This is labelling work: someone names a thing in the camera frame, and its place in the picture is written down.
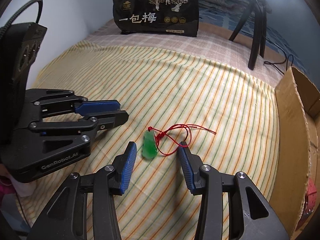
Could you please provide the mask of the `red strap wristwatch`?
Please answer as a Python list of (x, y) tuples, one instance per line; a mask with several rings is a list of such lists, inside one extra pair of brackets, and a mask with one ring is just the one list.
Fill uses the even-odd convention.
[(317, 200), (317, 189), (311, 178), (308, 180), (308, 187), (304, 198), (304, 207), (301, 218), (298, 222), (296, 230), (298, 230), (305, 221), (311, 216)]

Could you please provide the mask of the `yellow striped bed sheet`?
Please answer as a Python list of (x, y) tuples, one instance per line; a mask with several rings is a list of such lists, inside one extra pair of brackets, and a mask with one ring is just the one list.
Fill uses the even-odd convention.
[[(39, 179), (20, 209), (33, 224), (72, 172), (97, 172), (134, 141), (142, 150), (148, 127), (196, 124), (190, 150), (223, 173), (244, 171), (265, 198), (274, 185), (279, 122), (274, 88), (229, 65), (172, 50), (103, 47), (82, 41), (47, 64), (35, 88), (71, 89), (90, 100), (116, 99), (128, 121), (101, 135), (91, 155)], [(174, 150), (186, 136), (169, 132), (160, 153), (137, 153), (128, 190), (114, 199), (123, 239), (193, 239), (201, 198), (186, 187)]]

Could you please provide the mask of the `brown cardboard box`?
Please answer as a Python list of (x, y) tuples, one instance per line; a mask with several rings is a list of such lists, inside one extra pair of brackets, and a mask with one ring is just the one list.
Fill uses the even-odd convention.
[(290, 67), (275, 92), (279, 157), (269, 203), (293, 236), (309, 180), (319, 187), (319, 90), (300, 70)]

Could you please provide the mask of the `pink checked bed cover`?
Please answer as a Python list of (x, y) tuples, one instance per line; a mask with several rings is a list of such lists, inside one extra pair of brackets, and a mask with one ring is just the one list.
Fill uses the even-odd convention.
[(100, 46), (141, 46), (155, 47), (182, 52), (203, 57), (216, 62), (238, 68), (261, 81), (276, 87), (281, 79), (281, 73), (265, 61), (280, 62), (284, 59), (281, 54), (266, 47), (264, 58), (258, 57), (254, 70), (248, 68), (252, 39), (238, 34), (230, 41), (232, 31), (209, 23), (199, 23), (196, 37), (166, 34), (121, 34), (113, 20), (110, 20), (85, 40)]

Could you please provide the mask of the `black snack bag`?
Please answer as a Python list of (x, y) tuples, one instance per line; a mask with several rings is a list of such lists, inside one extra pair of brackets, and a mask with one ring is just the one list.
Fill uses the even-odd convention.
[(113, 19), (124, 34), (196, 37), (199, 0), (112, 0)]

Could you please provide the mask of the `blue patterned bed sheet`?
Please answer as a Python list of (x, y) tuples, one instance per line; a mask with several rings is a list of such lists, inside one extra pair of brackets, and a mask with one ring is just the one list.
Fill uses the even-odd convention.
[[(234, 31), (240, 18), (251, 0), (199, 0), (200, 21), (217, 25), (219, 27)], [(271, 8), (266, 3), (267, 14), (271, 13)], [(254, 13), (245, 23), (240, 33), (249, 38), (253, 38)], [(289, 61), (302, 71), (306, 71), (298, 55), (292, 50), (289, 43), (274, 28), (267, 25), (266, 47), (281, 54), (284, 59), (282, 64)]]

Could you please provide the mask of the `black tripod stand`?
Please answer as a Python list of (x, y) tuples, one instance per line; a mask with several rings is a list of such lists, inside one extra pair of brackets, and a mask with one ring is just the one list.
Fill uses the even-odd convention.
[(249, 2), (249, 5), (244, 10), (240, 21), (229, 38), (230, 41), (234, 41), (252, 13), (254, 13), (254, 30), (248, 60), (248, 68), (250, 70), (254, 70), (258, 55), (262, 58), (264, 58), (265, 55), (267, 31), (266, 0), (251, 0)]

